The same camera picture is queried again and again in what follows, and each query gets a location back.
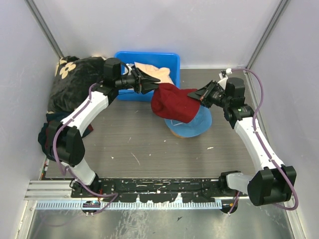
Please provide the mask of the light blue bucket hat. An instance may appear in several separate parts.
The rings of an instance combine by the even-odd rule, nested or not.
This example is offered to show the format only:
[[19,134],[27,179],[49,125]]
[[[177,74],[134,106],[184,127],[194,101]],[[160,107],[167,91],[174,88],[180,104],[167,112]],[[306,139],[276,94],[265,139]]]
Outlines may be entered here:
[[189,123],[172,119],[165,119],[164,122],[171,132],[173,131],[185,138],[191,138],[209,130],[212,125],[212,115],[208,108],[200,106],[197,114]]

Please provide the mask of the dark red hat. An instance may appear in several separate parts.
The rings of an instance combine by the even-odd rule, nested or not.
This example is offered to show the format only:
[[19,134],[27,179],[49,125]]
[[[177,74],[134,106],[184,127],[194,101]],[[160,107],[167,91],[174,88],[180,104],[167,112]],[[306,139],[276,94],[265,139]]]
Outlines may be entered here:
[[160,83],[151,100],[152,111],[163,119],[189,123],[200,108],[200,102],[188,96],[195,91],[197,89],[180,89],[170,83]]

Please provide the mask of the blue plastic bin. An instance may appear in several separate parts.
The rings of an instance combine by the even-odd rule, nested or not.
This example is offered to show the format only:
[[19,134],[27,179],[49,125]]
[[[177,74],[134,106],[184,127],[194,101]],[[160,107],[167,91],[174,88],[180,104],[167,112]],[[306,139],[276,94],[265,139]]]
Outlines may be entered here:
[[[142,67],[144,73],[153,77],[158,76],[161,83],[171,83],[180,88],[180,57],[175,53],[120,51],[115,57],[130,66]],[[150,102],[153,92],[143,95],[131,89],[120,90],[117,99]]]

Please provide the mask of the black floral blanket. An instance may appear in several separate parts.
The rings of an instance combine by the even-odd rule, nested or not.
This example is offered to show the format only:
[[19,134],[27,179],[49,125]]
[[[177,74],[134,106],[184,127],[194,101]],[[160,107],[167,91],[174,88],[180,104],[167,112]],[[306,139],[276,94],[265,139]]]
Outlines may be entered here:
[[88,97],[89,88],[102,80],[105,57],[59,60],[51,87],[47,112],[73,112]]

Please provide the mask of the navy and red cloth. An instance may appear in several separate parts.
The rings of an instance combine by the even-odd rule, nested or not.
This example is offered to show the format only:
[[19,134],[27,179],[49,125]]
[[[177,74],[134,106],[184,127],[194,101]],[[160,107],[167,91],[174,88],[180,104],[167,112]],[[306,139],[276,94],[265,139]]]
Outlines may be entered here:
[[[53,151],[53,140],[55,134],[62,127],[61,121],[70,115],[70,112],[58,112],[46,114],[47,122],[43,125],[38,134],[38,142],[43,153],[50,160],[55,160]],[[72,167],[78,165],[85,154],[85,147],[82,138],[93,131],[93,127],[88,125],[84,133],[81,134],[76,127],[67,126],[59,134],[56,142],[56,151],[60,162],[67,163]]]

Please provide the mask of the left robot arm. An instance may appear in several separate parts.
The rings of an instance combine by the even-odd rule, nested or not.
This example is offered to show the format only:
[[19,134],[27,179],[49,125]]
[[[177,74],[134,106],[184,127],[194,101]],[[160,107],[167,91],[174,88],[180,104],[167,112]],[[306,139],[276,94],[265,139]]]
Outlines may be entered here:
[[48,106],[55,115],[58,107],[54,103],[59,96],[65,97],[66,105],[62,116],[50,120],[40,135],[47,158],[56,162],[62,175],[69,173],[88,197],[104,197],[98,175],[85,160],[83,135],[120,90],[144,95],[157,89],[159,83],[160,79],[118,58],[61,58]]

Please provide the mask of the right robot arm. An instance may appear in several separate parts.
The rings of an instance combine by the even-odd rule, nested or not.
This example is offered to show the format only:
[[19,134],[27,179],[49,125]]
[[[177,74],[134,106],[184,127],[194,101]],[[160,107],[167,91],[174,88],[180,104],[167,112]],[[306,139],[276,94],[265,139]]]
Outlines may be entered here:
[[254,110],[245,103],[243,79],[232,77],[219,82],[211,81],[188,96],[206,108],[212,105],[221,107],[225,119],[240,136],[252,159],[256,171],[254,176],[240,171],[221,173],[218,189],[222,195],[241,192],[248,195],[254,206],[280,206],[295,197],[297,173],[294,167],[283,163],[267,142]]

